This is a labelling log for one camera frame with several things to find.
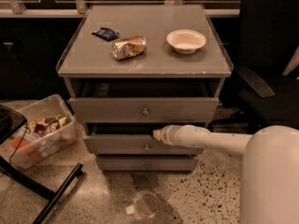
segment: black cabinet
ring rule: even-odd
[[[1,19],[0,99],[68,92],[55,67],[81,19]]]

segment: black cable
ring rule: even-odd
[[[27,123],[26,123],[26,124],[25,124],[24,134],[21,136],[21,140],[19,141],[19,144],[17,145],[16,149],[13,151],[13,153],[12,153],[12,154],[10,155],[10,157],[9,157],[9,163],[10,163],[10,164],[11,164],[12,156],[14,156],[14,154],[17,152],[18,148],[20,147],[20,145],[21,145],[21,141],[23,140],[24,136],[26,135],[27,130],[28,130],[28,125],[27,125]]]

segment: drawer knob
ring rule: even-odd
[[[149,114],[150,114],[150,112],[148,111],[147,108],[144,108],[144,109],[142,110],[142,115],[143,115],[143,116],[147,116],[147,115],[149,115]]]

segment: open drawer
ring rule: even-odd
[[[219,102],[202,79],[111,78],[76,84],[70,103],[81,122],[210,122]]]

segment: white bowl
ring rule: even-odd
[[[187,29],[168,34],[166,40],[180,54],[192,54],[206,43],[204,35]]]

